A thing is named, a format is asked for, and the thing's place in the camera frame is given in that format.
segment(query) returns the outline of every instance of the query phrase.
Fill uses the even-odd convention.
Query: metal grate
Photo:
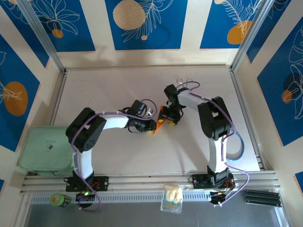
[[[127,203],[127,202],[161,202],[163,193],[111,193],[100,194],[102,203]],[[76,202],[76,196],[70,196],[72,203]],[[49,204],[50,195],[34,195],[31,204]],[[210,201],[210,192],[183,192],[183,201]],[[97,203],[91,199],[81,203]]]

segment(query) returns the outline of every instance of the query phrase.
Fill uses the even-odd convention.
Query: white table surface
[[[159,108],[167,101],[164,88],[169,84],[176,86],[177,78],[199,81],[201,87],[195,92],[204,97],[221,96],[224,99],[236,129],[245,142],[243,157],[229,164],[243,170],[258,171],[258,162],[227,67],[69,71],[54,124],[69,125],[85,107],[90,107],[96,113],[116,111],[130,106],[136,99],[152,99]],[[232,136],[227,142],[228,156],[237,156],[240,147],[240,140]],[[96,174],[206,172],[209,144],[202,132],[198,113],[186,108],[178,125],[165,123],[155,135],[151,132],[129,133],[127,129],[102,131],[92,158]]]

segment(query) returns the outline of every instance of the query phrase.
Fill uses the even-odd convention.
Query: purple cable
[[[137,116],[132,116],[132,115],[129,115],[129,114],[126,114],[126,113],[122,113],[122,112],[119,112],[119,111],[117,111],[117,112],[103,112],[103,113],[97,113],[97,114],[95,114],[95,115],[93,115],[93,116],[91,116],[90,118],[88,118],[86,121],[85,121],[85,123],[79,128],[79,130],[76,132],[76,134],[74,135],[74,137],[72,138],[72,140],[71,140],[71,147],[72,147],[72,149],[73,149],[73,151],[74,151],[74,154],[75,154],[75,157],[74,157],[74,160],[75,160],[75,170],[77,171],[77,175],[80,177],[80,179],[86,184],[86,186],[95,194],[95,196],[96,196],[96,198],[98,199],[98,201],[99,201],[99,205],[98,205],[98,207],[96,208],[96,209],[94,209],[94,210],[87,210],[87,209],[82,209],[82,208],[80,208],[81,210],[84,210],[84,211],[87,211],[87,212],[94,212],[94,211],[98,211],[98,210],[100,210],[100,208],[101,208],[101,198],[100,198],[100,196],[98,196],[98,194],[97,194],[97,192],[85,181],[85,179],[81,176],[81,174],[80,174],[80,172],[78,171],[78,169],[79,169],[79,163],[78,163],[78,159],[77,159],[77,148],[74,146],[74,143],[75,143],[75,140],[76,140],[76,138],[77,138],[77,136],[80,134],[80,132],[84,129],[84,127],[91,121],[91,120],[93,120],[95,117],[97,117],[97,116],[102,116],[102,115],[121,115],[121,116],[127,116],[127,117],[132,117],[132,118],[136,118],[136,119],[139,119],[139,120],[144,120],[144,121],[147,121],[147,120],[150,120],[150,119],[152,119],[156,114],[157,114],[157,111],[158,111],[158,109],[157,109],[157,106],[156,106],[156,104],[152,101],[152,100],[150,100],[150,99],[143,99],[143,100],[141,100],[142,102],[143,101],[150,101],[154,106],[155,106],[155,113],[151,116],[151,117],[149,117],[149,118],[142,118],[142,117],[137,117]]]
[[[196,84],[198,84],[198,86],[193,87],[193,88],[191,88],[191,89],[189,90],[190,94],[191,94],[192,96],[201,98],[201,99],[204,100],[204,101],[210,102],[210,103],[213,104],[215,107],[217,107],[217,109],[226,117],[226,119],[229,121],[229,123],[230,123],[231,126],[233,127],[233,133],[227,135],[225,138],[222,139],[222,145],[221,145],[221,160],[224,161],[224,155],[223,155],[223,148],[224,148],[224,147],[223,147],[223,142],[224,142],[225,139],[227,139],[228,137],[230,137],[230,136],[232,136],[233,134],[236,133],[236,127],[235,127],[235,125],[233,124],[233,122],[232,122],[232,120],[230,119],[230,117],[227,115],[227,113],[226,113],[226,112],[225,112],[217,103],[215,103],[214,101],[212,101],[212,100],[210,100],[210,99],[203,98],[203,97],[201,97],[200,95],[197,95],[197,94],[195,94],[195,93],[191,93],[192,90],[194,90],[194,89],[200,87],[200,83],[199,83],[199,82],[197,82],[197,81],[188,81],[188,82],[184,82],[183,84],[178,85],[177,88],[180,87],[181,85],[184,85],[184,84],[187,84],[187,83],[196,83]],[[225,201],[223,201],[221,204],[218,204],[218,205],[215,205],[215,206],[222,206],[223,204],[225,204],[228,200],[230,200],[232,197],[234,197],[236,194],[238,194],[238,193],[239,193],[239,192],[248,184],[248,182],[250,181],[250,175],[249,175],[247,172],[245,172],[244,170],[241,170],[241,169],[232,167],[232,166],[228,165],[226,162],[225,162],[224,164],[225,164],[227,167],[229,167],[229,168],[238,170],[238,171],[240,171],[240,172],[246,174],[247,180],[246,180],[246,182],[238,189],[238,191],[236,191],[234,194],[232,194],[229,198],[227,198],[227,199],[226,199]]]

